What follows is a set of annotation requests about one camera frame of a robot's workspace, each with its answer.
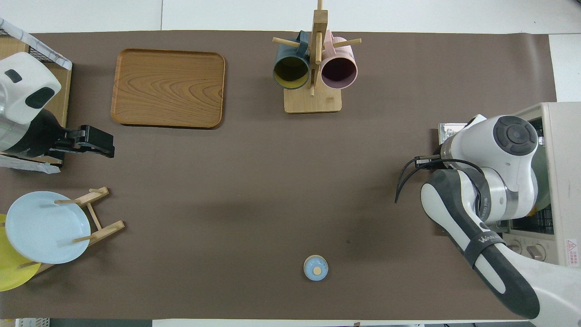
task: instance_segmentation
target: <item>wooden tray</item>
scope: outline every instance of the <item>wooden tray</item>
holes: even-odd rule
[[[125,49],[117,57],[111,117],[124,125],[216,127],[224,67],[215,52]]]

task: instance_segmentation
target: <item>warning label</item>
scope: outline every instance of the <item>warning label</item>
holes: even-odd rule
[[[567,261],[569,267],[579,267],[579,247],[577,246],[577,239],[565,240],[565,247],[567,249]]]

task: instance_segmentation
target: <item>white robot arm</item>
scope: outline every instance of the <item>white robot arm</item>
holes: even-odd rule
[[[523,257],[485,224],[533,208],[536,147],[534,128],[519,117],[475,117],[443,144],[437,161],[452,160],[446,162],[452,169],[430,176],[422,206],[508,309],[539,327],[578,327],[581,271]]]
[[[113,158],[112,135],[89,125],[66,129],[43,109],[59,91],[59,81],[30,54],[0,60],[0,152],[22,158],[94,152]]]

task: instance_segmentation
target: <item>blue mug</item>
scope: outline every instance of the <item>blue mug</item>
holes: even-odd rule
[[[299,46],[297,48],[285,44],[278,46],[272,77],[283,88],[294,90],[309,80],[309,34],[301,31],[295,40],[290,41],[298,42]]]

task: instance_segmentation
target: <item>table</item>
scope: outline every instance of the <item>table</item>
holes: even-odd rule
[[[76,197],[108,186],[97,214],[127,227],[0,293],[0,317],[518,319],[423,213],[427,173],[397,205],[393,196],[403,164],[432,152],[439,122],[555,101],[548,37],[344,33],[363,43],[343,109],[287,115],[270,40],[292,35],[38,35],[74,63],[68,125],[113,134],[116,157],[68,155],[57,175],[0,170],[0,211],[30,191]],[[125,48],[222,54],[219,127],[115,123],[114,67]],[[322,282],[302,274],[311,254],[329,263]]]

